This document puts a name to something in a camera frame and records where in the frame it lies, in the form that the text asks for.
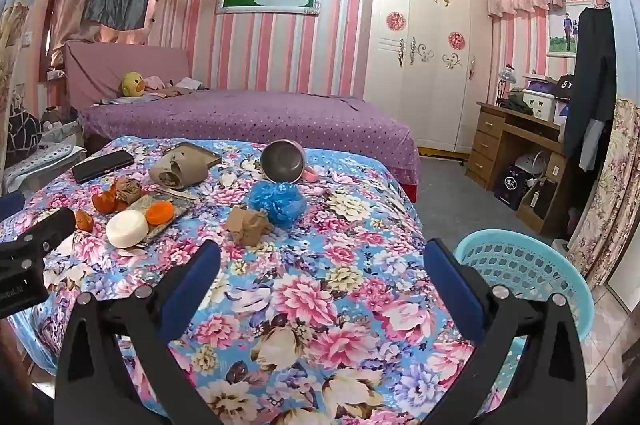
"wedding dress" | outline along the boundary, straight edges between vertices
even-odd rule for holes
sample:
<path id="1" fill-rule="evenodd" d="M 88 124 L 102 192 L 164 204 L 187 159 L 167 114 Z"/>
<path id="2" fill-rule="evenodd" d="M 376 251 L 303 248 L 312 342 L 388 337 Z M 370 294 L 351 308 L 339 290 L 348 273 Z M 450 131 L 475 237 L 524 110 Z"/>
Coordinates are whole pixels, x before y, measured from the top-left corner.
<path id="1" fill-rule="evenodd" d="M 258 6 L 288 6 L 302 7 L 309 4 L 308 0 L 255 0 Z"/>

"blue plastic bag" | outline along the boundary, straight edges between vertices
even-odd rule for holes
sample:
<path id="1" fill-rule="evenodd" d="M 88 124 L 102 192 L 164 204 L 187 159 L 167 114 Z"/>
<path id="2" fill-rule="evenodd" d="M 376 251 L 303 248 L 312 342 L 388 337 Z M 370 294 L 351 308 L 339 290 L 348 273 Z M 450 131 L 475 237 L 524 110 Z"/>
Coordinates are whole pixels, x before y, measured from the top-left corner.
<path id="1" fill-rule="evenodd" d="M 264 210 L 276 227 L 290 228 L 306 210 L 306 201 L 291 183 L 255 183 L 249 190 L 247 204 L 252 210 Z"/>

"wooden desk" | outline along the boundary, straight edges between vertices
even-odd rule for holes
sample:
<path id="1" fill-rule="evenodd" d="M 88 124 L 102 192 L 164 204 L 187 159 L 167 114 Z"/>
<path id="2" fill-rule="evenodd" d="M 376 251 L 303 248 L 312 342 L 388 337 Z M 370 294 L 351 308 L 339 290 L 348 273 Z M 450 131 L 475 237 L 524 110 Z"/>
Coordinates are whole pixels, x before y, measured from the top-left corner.
<path id="1" fill-rule="evenodd" d="M 569 208 L 571 176 L 562 144 L 558 143 L 560 126 L 497 105 L 481 102 L 478 105 L 480 116 L 466 175 L 491 191 L 498 176 L 517 158 L 541 149 L 548 151 L 549 166 L 545 175 L 558 184 L 549 209 L 544 218 L 538 217 L 529 206 L 532 192 L 528 192 L 518 209 L 518 218 L 536 233 L 555 234 Z"/>

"red round decoration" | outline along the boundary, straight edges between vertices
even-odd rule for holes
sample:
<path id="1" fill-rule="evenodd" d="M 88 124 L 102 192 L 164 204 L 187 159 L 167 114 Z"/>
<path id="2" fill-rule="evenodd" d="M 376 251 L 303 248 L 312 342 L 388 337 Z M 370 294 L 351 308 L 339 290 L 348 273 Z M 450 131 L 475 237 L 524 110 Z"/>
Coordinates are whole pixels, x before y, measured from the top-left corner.
<path id="1" fill-rule="evenodd" d="M 457 31 L 452 31 L 449 34 L 449 46 L 454 48 L 456 51 L 460 51 L 465 47 L 465 37 L 462 33 L 458 33 Z"/>
<path id="2" fill-rule="evenodd" d="M 389 26 L 389 29 L 392 31 L 400 31 L 406 26 L 406 19 L 404 15 L 394 11 L 386 16 L 386 25 Z"/>

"gray floor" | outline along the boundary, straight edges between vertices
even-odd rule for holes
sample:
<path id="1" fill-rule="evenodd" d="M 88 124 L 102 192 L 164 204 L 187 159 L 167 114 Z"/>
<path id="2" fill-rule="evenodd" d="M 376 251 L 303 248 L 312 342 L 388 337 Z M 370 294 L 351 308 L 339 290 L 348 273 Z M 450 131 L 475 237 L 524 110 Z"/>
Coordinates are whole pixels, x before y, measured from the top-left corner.
<path id="1" fill-rule="evenodd" d="M 458 162 L 420 158 L 420 174 L 415 208 L 427 239 L 439 237 L 453 250 L 468 234 L 485 228 L 538 237 L 492 192 L 485 192 L 467 178 L 465 167 Z"/>

